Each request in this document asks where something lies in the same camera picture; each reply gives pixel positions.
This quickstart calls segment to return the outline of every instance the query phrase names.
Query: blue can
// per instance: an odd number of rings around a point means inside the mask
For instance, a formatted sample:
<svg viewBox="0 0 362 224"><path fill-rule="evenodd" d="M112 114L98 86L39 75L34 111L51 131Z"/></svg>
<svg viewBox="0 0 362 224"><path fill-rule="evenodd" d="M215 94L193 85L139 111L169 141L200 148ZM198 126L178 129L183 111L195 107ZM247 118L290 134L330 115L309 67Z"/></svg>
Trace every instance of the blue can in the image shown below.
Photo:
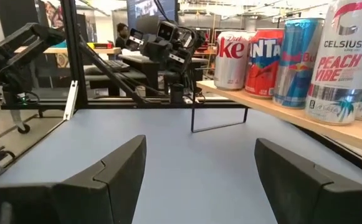
<svg viewBox="0 0 362 224"><path fill-rule="evenodd" d="M286 20L274 103L304 109L324 23L322 18Z"/></svg>

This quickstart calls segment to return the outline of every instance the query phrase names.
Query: caster wheel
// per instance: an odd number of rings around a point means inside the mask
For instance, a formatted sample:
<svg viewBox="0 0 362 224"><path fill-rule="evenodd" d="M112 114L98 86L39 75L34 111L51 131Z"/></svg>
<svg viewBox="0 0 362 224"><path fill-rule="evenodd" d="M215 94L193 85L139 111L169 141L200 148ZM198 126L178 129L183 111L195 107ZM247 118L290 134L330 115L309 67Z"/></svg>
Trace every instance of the caster wheel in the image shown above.
<svg viewBox="0 0 362 224"><path fill-rule="evenodd" d="M20 133L20 134L27 134L30 132L30 126L28 124L24 124L24 128L25 130L21 129L21 128L17 128L17 131Z"/></svg>

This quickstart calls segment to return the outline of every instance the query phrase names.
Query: light blue table surface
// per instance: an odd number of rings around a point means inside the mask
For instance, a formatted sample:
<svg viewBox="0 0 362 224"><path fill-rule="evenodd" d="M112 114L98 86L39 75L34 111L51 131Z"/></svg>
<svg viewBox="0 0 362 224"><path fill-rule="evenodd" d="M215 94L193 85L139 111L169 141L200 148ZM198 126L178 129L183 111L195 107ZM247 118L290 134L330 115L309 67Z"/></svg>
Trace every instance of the light blue table surface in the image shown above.
<svg viewBox="0 0 362 224"><path fill-rule="evenodd" d="M241 121L241 109L196 111L196 128ZM146 170L133 223L276 223L254 160L257 138L362 183L362 170L297 128L249 110L246 124L190 133L191 110L81 110L0 176L0 184L60 182L138 134Z"/></svg>

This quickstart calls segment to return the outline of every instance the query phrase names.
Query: wooden shelf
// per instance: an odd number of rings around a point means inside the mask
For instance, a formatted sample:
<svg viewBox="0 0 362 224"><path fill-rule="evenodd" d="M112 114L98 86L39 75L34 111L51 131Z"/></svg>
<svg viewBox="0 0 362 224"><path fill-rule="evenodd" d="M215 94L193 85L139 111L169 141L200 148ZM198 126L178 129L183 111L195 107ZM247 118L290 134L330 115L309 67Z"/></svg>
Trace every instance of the wooden shelf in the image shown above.
<svg viewBox="0 0 362 224"><path fill-rule="evenodd" d="M354 121L347 126L332 126L321 124L305 116L304 110L293 110L277 106L272 100L261 100L249 96L244 90L241 91L224 91L218 90L214 86L214 81L200 81L198 87L205 91L226 97L232 101L246 105L258 111L275 116L300 127L309 129L318 134L328 136L354 147L362 149L362 121Z"/></svg>
<svg viewBox="0 0 362 224"><path fill-rule="evenodd" d="M19 47L15 53L22 52L26 47ZM119 54L121 53L121 48L114 47L112 49L94 49L94 51L98 54ZM49 47L44 54L66 54L67 48L61 48L61 47Z"/></svg>

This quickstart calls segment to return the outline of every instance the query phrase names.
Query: person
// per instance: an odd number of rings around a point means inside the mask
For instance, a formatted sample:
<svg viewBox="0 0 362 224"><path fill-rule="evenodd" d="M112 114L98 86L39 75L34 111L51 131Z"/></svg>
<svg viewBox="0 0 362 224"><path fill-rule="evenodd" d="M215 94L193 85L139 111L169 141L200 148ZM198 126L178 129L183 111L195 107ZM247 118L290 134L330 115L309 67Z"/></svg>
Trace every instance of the person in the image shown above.
<svg viewBox="0 0 362 224"><path fill-rule="evenodd" d="M117 24L118 37L116 39L115 47L120 47L121 49L125 47L126 37L128 36L128 27L124 23Z"/></svg>

